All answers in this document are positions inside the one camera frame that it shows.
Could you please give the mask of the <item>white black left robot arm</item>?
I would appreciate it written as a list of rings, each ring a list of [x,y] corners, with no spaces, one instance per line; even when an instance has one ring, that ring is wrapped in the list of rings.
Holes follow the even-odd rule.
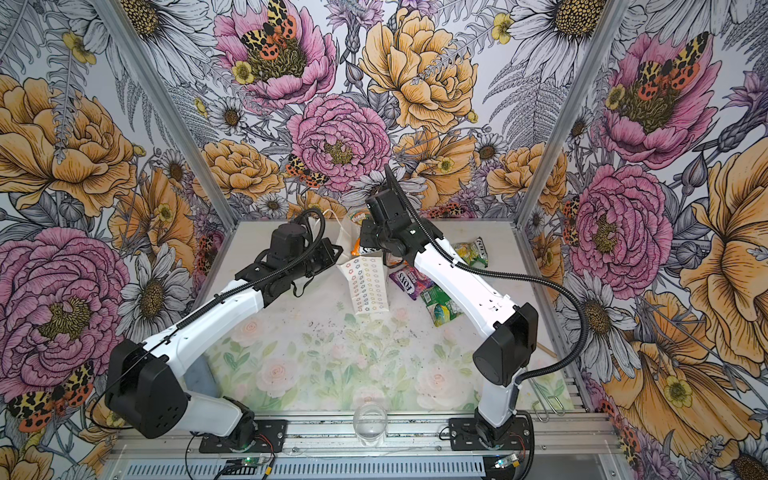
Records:
[[[343,249],[325,235],[323,212],[312,207],[272,233],[270,246],[226,288],[172,326],[140,342],[122,341],[110,356],[105,405],[147,439],[188,430],[243,451],[257,437],[254,413],[241,402],[186,390],[182,380],[211,346],[283,294],[298,296],[333,267]]]

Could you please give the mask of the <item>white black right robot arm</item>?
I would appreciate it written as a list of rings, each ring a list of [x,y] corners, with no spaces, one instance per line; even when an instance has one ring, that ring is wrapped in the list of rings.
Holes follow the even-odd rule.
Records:
[[[361,244],[398,257],[431,279],[483,338],[473,353],[483,377],[475,428],[484,447],[500,448],[516,416],[520,387],[515,380],[537,346],[538,312],[472,273],[441,231],[413,211],[390,167],[385,168],[385,185],[366,204],[371,218],[363,222]]]

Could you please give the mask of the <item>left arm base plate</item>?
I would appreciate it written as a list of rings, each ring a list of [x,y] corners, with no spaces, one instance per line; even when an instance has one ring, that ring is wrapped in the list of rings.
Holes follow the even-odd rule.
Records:
[[[227,437],[203,435],[199,452],[202,454],[280,453],[283,451],[287,437],[287,427],[286,420],[252,420]]]

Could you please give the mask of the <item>white printed paper bag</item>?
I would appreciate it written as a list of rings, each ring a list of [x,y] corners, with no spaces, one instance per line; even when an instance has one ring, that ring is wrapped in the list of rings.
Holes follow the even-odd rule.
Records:
[[[348,282],[352,307],[356,315],[379,314],[389,311],[386,292],[386,275],[383,256],[364,255],[353,257],[352,224],[348,215],[340,220],[340,231],[336,244],[343,249],[337,267]]]

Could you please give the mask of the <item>yellow red Fox's packet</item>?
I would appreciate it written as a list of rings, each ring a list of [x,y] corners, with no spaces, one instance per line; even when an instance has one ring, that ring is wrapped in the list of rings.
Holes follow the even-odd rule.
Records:
[[[380,248],[366,247],[362,245],[363,222],[371,218],[369,210],[367,208],[362,208],[352,211],[348,215],[348,218],[352,224],[352,256],[359,257],[364,255],[380,255]]]

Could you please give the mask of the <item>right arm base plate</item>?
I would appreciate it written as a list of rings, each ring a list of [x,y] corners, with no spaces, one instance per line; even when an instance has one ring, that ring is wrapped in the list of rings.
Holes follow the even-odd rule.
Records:
[[[522,415],[493,427],[480,418],[454,417],[448,420],[448,441],[452,451],[530,450],[534,441],[531,421]]]

